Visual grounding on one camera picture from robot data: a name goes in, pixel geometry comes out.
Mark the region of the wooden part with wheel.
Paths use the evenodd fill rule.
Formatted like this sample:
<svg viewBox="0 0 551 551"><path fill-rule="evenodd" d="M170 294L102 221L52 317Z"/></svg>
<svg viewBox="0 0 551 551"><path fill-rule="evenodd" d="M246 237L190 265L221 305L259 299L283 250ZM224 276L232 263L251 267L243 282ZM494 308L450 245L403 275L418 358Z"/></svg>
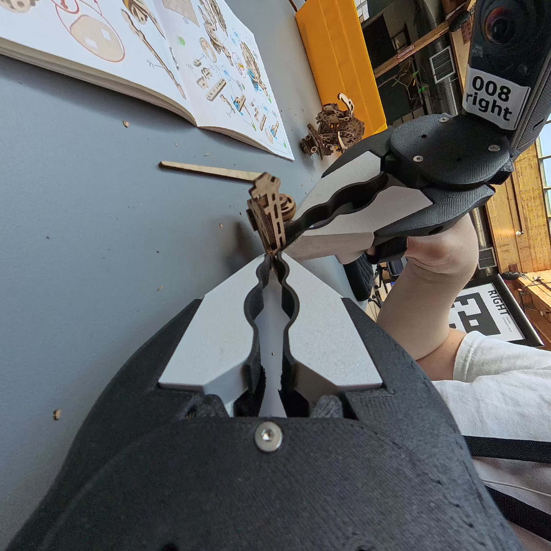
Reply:
<svg viewBox="0 0 551 551"><path fill-rule="evenodd" d="M258 232L266 254L274 257L286 244L284 224L296 212L294 199L283 193L264 193L247 201L247 217Z"/></svg>

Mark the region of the person's right hand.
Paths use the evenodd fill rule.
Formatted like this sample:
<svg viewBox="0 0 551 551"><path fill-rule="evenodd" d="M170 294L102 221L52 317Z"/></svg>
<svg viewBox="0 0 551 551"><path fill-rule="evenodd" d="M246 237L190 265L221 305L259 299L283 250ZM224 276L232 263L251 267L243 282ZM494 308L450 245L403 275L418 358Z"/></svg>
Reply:
<svg viewBox="0 0 551 551"><path fill-rule="evenodd" d="M410 272L454 298L478 265L479 243L471 216L464 215L441 233L408 237L406 258Z"/></svg>

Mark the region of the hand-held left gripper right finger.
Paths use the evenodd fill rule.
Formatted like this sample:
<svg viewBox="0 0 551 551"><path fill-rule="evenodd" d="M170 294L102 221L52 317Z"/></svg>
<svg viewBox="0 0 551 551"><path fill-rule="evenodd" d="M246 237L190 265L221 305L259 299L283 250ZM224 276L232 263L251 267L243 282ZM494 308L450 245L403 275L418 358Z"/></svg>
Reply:
<svg viewBox="0 0 551 551"><path fill-rule="evenodd" d="M277 255L283 333L279 396L287 417L307 417L324 396L370 391L382 378L341 296L286 253Z"/></svg>

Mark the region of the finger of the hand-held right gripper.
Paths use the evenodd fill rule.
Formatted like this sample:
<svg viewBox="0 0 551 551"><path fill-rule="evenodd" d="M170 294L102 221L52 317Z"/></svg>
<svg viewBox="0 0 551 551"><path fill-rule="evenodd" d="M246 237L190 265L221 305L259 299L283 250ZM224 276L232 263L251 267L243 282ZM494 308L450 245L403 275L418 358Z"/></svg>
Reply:
<svg viewBox="0 0 551 551"><path fill-rule="evenodd" d="M381 159L371 152L361 154L313 186L286 223L286 240L295 241L311 228L320 228L340 214L367 206L386 185Z"/></svg>
<svg viewBox="0 0 551 551"><path fill-rule="evenodd" d="M296 261L336 256L346 265L373 245L375 231L430 206L431 200L421 190L391 186L366 207L304 231L284 252Z"/></svg>

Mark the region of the assembled brown wooden model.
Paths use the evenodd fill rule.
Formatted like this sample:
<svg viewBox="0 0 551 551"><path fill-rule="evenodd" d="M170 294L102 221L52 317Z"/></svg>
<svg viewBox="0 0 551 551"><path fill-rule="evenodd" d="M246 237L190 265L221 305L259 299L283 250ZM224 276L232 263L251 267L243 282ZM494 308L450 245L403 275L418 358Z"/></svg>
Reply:
<svg viewBox="0 0 551 551"><path fill-rule="evenodd" d="M327 103L316 116L317 152L321 155L344 153L362 140L365 123L354 114L354 103L344 93L338 93L339 104Z"/></svg>

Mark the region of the tapered wooden stick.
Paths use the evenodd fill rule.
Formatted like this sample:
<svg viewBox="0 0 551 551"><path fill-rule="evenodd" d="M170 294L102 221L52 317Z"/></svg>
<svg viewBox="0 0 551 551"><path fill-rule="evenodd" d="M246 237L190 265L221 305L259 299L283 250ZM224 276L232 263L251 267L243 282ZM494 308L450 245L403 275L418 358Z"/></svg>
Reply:
<svg viewBox="0 0 551 551"><path fill-rule="evenodd" d="M217 176L225 179L238 180L244 182L253 182L259 178L262 173L254 171L244 171L236 169L224 169L210 166L203 166L197 164L189 164L182 162L167 162L161 161L158 164L159 168L169 170L179 170L191 172L194 174L202 174L208 176Z"/></svg>

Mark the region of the wooden workbench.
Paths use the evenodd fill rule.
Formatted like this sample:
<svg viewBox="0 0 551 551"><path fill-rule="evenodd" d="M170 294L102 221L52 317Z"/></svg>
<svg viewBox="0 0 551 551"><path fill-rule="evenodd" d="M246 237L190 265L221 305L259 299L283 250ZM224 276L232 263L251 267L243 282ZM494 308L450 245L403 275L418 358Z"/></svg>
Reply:
<svg viewBox="0 0 551 551"><path fill-rule="evenodd" d="M550 270L523 273L513 288L520 306L543 342L550 350Z"/></svg>

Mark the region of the open assembly instruction booklet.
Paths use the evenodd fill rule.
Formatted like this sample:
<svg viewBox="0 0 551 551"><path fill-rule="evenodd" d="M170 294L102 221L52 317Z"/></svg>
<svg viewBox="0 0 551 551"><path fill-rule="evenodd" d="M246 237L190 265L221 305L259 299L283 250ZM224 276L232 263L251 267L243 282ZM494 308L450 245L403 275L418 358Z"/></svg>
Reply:
<svg viewBox="0 0 551 551"><path fill-rule="evenodd" d="M1 1L1 54L294 160L255 37L225 1Z"/></svg>

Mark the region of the white vent grille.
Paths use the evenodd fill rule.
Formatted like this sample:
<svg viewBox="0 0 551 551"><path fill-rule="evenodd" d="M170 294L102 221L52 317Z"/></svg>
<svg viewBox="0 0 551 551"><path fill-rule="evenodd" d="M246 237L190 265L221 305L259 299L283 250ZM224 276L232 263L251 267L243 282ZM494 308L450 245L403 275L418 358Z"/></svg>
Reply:
<svg viewBox="0 0 551 551"><path fill-rule="evenodd" d="M442 83L456 74L456 65L451 52L451 46L447 46L431 55L429 63L435 84Z"/></svg>

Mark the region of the person's right forearm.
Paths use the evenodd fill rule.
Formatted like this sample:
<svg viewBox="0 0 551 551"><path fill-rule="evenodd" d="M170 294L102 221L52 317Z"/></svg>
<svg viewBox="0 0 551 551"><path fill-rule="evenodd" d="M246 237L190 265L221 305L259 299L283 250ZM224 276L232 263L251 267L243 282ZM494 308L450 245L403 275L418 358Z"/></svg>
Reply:
<svg viewBox="0 0 551 551"><path fill-rule="evenodd" d="M453 379L464 331L451 328L449 316L472 273L445 274L407 265L383 302L377 324L432 381Z"/></svg>

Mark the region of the yellow plastic bin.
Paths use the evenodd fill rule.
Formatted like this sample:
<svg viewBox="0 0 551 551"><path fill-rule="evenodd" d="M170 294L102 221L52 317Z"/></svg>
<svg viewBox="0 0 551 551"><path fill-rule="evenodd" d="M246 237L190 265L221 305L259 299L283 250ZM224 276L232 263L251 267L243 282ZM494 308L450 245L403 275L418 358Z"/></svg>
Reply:
<svg viewBox="0 0 551 551"><path fill-rule="evenodd" d="M306 1L295 20L321 104L343 93L365 123L364 137L387 129L354 1Z"/></svg>

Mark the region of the framed black-and-white marker sign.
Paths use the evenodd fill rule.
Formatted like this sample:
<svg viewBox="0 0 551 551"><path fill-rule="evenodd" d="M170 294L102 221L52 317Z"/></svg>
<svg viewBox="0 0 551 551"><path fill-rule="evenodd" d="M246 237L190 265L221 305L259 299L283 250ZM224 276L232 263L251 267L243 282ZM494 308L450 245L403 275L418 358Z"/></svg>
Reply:
<svg viewBox="0 0 551 551"><path fill-rule="evenodd" d="M544 347L499 274L474 279L458 293L450 309L449 327L522 346Z"/></svg>

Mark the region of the small wooden gear subassembly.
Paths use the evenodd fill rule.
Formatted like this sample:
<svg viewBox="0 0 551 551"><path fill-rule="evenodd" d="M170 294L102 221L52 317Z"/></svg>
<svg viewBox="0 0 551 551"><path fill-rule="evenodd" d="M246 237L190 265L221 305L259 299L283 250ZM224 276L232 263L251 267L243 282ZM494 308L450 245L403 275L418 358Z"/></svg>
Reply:
<svg viewBox="0 0 551 551"><path fill-rule="evenodd" d="M307 130L307 135L299 142L302 151L310 156L317 154L320 159L330 156L332 150L318 130L311 123L307 124Z"/></svg>

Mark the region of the person's white shirt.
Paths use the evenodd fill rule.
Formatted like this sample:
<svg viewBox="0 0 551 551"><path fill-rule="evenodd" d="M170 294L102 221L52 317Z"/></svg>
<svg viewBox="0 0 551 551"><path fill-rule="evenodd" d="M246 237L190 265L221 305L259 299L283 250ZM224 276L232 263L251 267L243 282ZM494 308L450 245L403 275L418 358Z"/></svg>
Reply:
<svg viewBox="0 0 551 551"><path fill-rule="evenodd" d="M550 352L450 330L419 365L464 436L550 443ZM550 464L474 457L492 490L550 514Z"/></svg>

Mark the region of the black quilted chair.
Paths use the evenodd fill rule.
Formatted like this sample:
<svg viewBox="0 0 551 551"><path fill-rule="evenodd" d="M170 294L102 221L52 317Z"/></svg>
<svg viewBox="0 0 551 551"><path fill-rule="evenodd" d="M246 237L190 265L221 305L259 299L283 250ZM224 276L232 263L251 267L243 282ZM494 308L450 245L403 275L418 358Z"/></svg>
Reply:
<svg viewBox="0 0 551 551"><path fill-rule="evenodd" d="M374 269L364 252L351 263L343 265L350 288L357 301L368 301L374 286Z"/></svg>

